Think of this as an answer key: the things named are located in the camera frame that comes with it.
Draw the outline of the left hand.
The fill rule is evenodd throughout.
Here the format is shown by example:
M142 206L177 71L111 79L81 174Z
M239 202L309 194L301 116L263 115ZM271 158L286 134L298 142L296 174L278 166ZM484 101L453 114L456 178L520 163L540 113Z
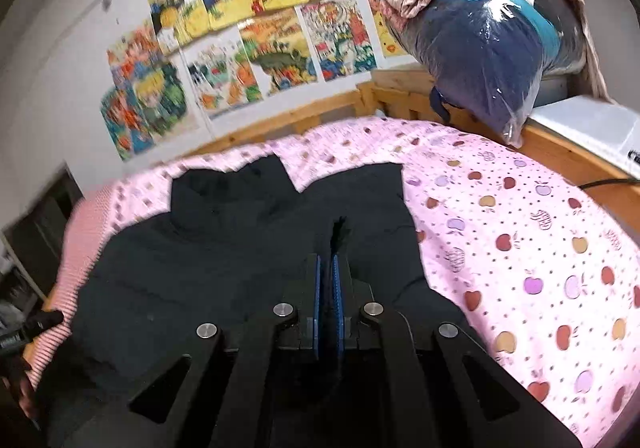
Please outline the left hand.
M1 383L29 419L36 416L35 390L28 377L31 371L32 366L22 356L1 359Z

